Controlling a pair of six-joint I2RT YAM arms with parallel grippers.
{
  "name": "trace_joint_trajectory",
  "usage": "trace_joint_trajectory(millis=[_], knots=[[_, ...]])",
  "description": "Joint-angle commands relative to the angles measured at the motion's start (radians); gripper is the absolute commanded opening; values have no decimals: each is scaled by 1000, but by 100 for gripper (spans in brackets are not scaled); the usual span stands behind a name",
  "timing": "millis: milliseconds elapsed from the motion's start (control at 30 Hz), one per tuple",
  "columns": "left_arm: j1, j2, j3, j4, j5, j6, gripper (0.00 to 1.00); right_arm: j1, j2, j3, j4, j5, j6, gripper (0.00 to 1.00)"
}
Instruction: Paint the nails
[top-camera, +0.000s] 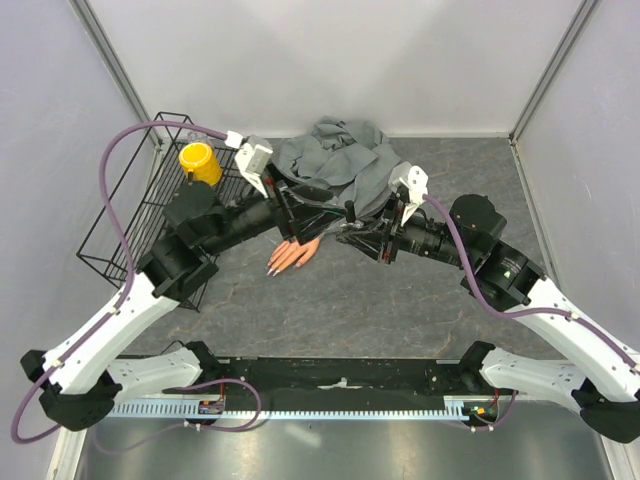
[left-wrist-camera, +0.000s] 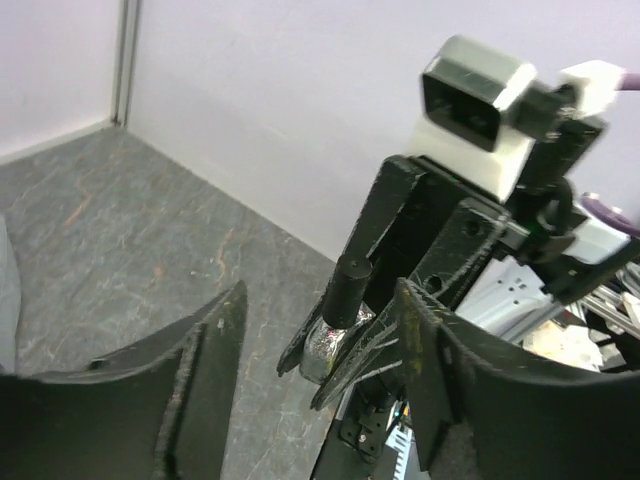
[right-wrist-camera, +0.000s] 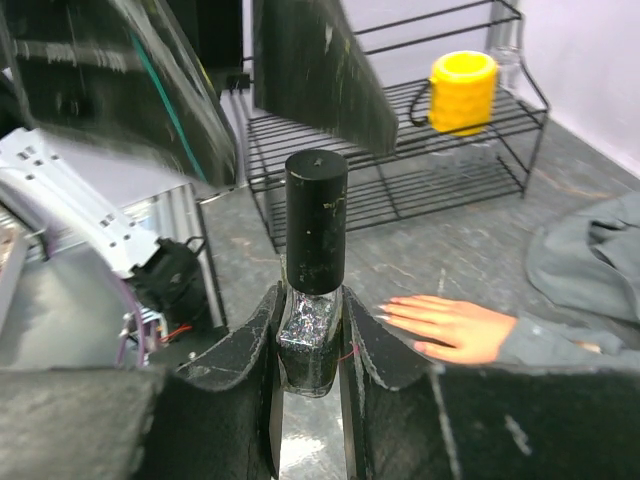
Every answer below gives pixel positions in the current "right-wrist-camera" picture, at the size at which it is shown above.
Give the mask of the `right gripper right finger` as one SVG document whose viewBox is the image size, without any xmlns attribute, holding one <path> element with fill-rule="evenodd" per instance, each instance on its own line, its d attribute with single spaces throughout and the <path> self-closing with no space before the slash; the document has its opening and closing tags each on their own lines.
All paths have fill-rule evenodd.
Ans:
<svg viewBox="0 0 640 480">
<path fill-rule="evenodd" d="M 418 355 L 343 292 L 351 479 L 635 479 L 639 376 L 468 367 Z"/>
</svg>

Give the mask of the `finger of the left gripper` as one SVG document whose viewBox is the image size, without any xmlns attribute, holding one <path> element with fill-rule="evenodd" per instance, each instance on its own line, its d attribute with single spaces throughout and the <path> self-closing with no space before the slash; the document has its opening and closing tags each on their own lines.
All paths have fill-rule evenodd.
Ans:
<svg viewBox="0 0 640 480">
<path fill-rule="evenodd" d="M 254 1 L 254 106 L 375 154 L 398 119 L 339 1 Z"/>
<path fill-rule="evenodd" d="M 235 185 L 233 129 L 171 1 L 4 1 L 1 45 L 29 125 Z"/>
</svg>

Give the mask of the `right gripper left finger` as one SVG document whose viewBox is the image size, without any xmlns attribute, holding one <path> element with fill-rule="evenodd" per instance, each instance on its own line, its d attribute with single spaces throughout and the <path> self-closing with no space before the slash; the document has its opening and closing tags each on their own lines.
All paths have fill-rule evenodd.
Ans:
<svg viewBox="0 0 640 480">
<path fill-rule="evenodd" d="M 1 374 L 5 479 L 269 479 L 282 393 L 273 341 L 283 288 L 176 370 Z"/>
</svg>

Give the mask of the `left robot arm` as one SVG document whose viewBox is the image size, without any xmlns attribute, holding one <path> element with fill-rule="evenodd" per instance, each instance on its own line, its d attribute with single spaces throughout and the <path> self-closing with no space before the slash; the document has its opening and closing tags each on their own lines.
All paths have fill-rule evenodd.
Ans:
<svg viewBox="0 0 640 480">
<path fill-rule="evenodd" d="M 338 1 L 253 5 L 254 103 L 372 153 L 393 151 L 398 120 Z M 239 146 L 165 1 L 5 1 L 1 45 L 27 125 L 1 142 L 1 179 L 80 234 L 156 311 L 207 307 L 185 246 L 137 225 L 45 140 L 130 154 L 216 188 L 237 178 Z"/>
</svg>

